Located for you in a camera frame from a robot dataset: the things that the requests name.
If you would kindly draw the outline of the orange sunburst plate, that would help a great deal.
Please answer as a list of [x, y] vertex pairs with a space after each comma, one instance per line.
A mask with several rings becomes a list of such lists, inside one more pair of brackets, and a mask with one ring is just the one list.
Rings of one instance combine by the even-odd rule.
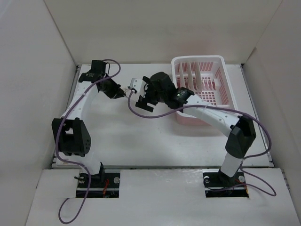
[[181, 87], [186, 88], [185, 77], [183, 73], [182, 63], [179, 64], [179, 74], [180, 74], [180, 85]]
[[190, 64], [190, 62], [187, 63], [187, 75], [188, 75], [189, 88], [192, 91], [195, 91], [195, 89], [194, 89], [193, 75], [192, 75], [192, 70], [191, 70], [191, 64]]

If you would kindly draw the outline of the green quatrefoil plate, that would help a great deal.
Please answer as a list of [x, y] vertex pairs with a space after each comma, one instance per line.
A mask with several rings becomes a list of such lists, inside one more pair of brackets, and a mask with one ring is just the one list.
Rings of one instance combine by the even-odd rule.
[[196, 78], [197, 88], [198, 88], [198, 91], [201, 92], [202, 91], [202, 77], [201, 77], [200, 66], [199, 66], [198, 62], [196, 62], [194, 64], [194, 70], [195, 70], [195, 78]]

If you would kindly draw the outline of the green red ring plate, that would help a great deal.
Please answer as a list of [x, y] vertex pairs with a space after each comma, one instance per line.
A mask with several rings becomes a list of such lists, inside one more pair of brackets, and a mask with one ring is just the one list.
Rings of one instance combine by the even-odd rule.
[[129, 95], [131, 94], [131, 89], [129, 89], [128, 87], [122, 87], [121, 89], [123, 90], [124, 97], [128, 98]]

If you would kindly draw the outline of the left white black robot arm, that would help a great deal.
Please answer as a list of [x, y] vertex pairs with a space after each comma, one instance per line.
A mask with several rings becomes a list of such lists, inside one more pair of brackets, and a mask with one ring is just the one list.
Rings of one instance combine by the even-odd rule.
[[100, 92], [110, 99], [125, 96], [121, 86], [113, 80], [121, 71], [120, 67], [113, 59], [93, 60], [90, 69], [79, 76], [70, 105], [51, 124], [57, 158], [81, 167], [96, 187], [104, 184], [105, 175], [102, 173], [103, 164], [91, 151], [92, 138], [85, 121], [94, 98]]

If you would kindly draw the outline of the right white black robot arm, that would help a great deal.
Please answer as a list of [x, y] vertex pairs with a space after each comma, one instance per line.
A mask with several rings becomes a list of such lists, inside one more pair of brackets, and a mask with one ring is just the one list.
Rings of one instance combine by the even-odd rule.
[[177, 88], [164, 72], [150, 78], [133, 78], [130, 88], [139, 95], [135, 104], [138, 108], [152, 112], [156, 104], [164, 103], [170, 109], [204, 121], [225, 135], [228, 139], [225, 145], [227, 153], [217, 179], [224, 186], [234, 181], [240, 164], [256, 138], [251, 116], [233, 109], [215, 107], [193, 91]]

